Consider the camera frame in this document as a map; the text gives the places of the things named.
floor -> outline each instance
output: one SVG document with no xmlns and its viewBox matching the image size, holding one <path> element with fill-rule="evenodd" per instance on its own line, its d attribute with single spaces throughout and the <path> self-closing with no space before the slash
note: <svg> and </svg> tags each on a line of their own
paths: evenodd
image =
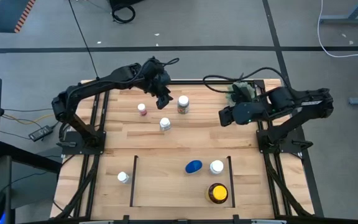
<svg viewBox="0 0 358 224">
<path fill-rule="evenodd" d="M 323 14 L 345 14 L 356 2 L 325 0 Z M 167 67 L 172 78 L 238 77 L 269 66 L 283 73 L 287 70 L 296 90 L 330 88 L 334 113 L 328 119 L 309 121 L 303 128 L 306 139 L 314 142 L 310 156 L 324 215 L 358 219 L 358 106 L 347 102 L 358 96 L 358 57 L 332 58 L 318 48 L 320 1 L 145 0 L 134 5 L 137 17 L 130 24 L 112 22 L 105 0 L 72 3 L 89 47 L 100 48 L 92 53 L 100 76 L 154 55 L 161 61 L 180 58 L 180 63 Z M 271 36 L 271 21 L 276 39 Z M 358 53 L 358 26 L 322 25 L 321 39 L 326 46 L 340 47 L 333 54 Z M 67 86 L 94 78 L 84 46 L 68 0 L 37 0 L 19 34 L 0 34 L 0 52 L 7 52 L 0 54 L 2 107 L 48 108 Z M 255 77 L 276 78 L 270 72 Z M 35 119 L 47 113 L 11 114 Z M 54 122 L 49 118 L 40 123 Z M 1 130 L 22 136 L 36 128 L 1 122 Z M 1 140 L 42 152 L 54 147 L 57 135 L 36 143 L 6 134 L 1 134 Z M 42 182 L 48 177 L 38 178 Z M 17 223 L 46 220 L 51 198 L 46 195 L 41 202 L 18 208 Z"/>
</svg>

white bottle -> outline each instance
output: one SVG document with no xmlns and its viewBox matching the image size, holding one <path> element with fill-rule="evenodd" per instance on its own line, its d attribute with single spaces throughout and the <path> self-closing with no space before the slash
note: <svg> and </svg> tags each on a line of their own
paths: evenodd
<svg viewBox="0 0 358 224">
<path fill-rule="evenodd" d="M 147 114 L 146 106 L 143 103 L 137 105 L 137 109 L 139 110 L 141 116 L 145 116 Z"/>
<path fill-rule="evenodd" d="M 212 174 L 220 174 L 223 171 L 223 162 L 213 161 L 211 165 L 209 165 L 209 170 Z"/>
<path fill-rule="evenodd" d="M 189 98 L 180 96 L 178 99 L 178 113 L 187 114 L 189 112 Z"/>
<path fill-rule="evenodd" d="M 160 130 L 166 131 L 171 128 L 171 122 L 169 122 L 168 118 L 162 118 L 160 121 Z"/>
<path fill-rule="evenodd" d="M 121 181 L 123 184 L 129 184 L 131 182 L 131 178 L 126 174 L 125 172 L 120 172 L 117 175 L 117 178 L 119 181 Z"/>
</svg>

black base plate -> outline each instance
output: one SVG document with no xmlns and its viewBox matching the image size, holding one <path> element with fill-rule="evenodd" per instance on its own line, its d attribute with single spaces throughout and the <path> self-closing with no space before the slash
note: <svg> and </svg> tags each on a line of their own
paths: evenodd
<svg viewBox="0 0 358 224">
<path fill-rule="evenodd" d="M 306 142 L 305 144 L 294 144 L 294 141 L 299 142 L 296 130 L 288 133 L 287 137 L 276 145 L 271 145 L 267 142 L 267 130 L 257 130 L 256 136 L 258 139 L 259 152 L 260 153 L 274 153 L 274 152 L 287 152 L 287 153 L 298 153 L 304 150 L 304 145 L 313 143 Z"/>
<path fill-rule="evenodd" d="M 81 135 L 76 131 L 68 131 L 64 142 L 75 142 L 76 146 L 62 146 L 62 154 L 64 155 L 101 155 L 104 152 L 104 143 L 106 142 L 106 132 L 100 133 L 100 142 L 98 146 L 85 146 L 85 142 Z"/>
</svg>

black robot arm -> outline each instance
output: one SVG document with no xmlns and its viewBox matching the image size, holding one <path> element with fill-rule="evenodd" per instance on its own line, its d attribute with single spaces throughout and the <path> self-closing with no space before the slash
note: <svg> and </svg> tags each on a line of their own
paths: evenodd
<svg viewBox="0 0 358 224">
<path fill-rule="evenodd" d="M 112 90 L 140 88 L 145 93 L 156 96 L 157 108 L 164 108 L 173 98 L 169 96 L 170 90 L 166 87 L 170 83 L 170 76 L 165 71 L 165 65 L 171 65 L 179 61 L 175 58 L 168 63 L 162 63 L 152 57 L 143 66 L 138 63 L 117 68 L 110 75 L 97 78 L 88 83 L 79 83 L 69 86 L 66 91 L 59 93 L 52 101 L 53 112 L 58 121 L 69 124 L 85 141 L 87 146 L 95 146 L 99 143 L 100 134 L 93 126 L 85 124 L 75 114 L 78 103 L 90 96 Z"/>
<path fill-rule="evenodd" d="M 310 119 L 327 118 L 333 112 L 333 98 L 329 89 L 296 91 L 290 87 L 278 87 L 256 97 L 251 102 L 237 102 L 219 112 L 222 126 L 235 121 L 248 124 L 252 121 L 273 121 L 298 110 L 299 113 L 279 126 L 267 130 L 267 142 L 276 144 L 295 128 Z"/>
</svg>

yellow bottle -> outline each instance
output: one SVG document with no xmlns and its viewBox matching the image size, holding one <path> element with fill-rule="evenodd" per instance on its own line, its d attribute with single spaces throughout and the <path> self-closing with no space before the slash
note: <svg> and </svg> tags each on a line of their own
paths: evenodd
<svg viewBox="0 0 358 224">
<path fill-rule="evenodd" d="M 215 183 L 206 189 L 206 198 L 210 202 L 222 204 L 227 200 L 227 188 L 220 183 Z"/>
</svg>

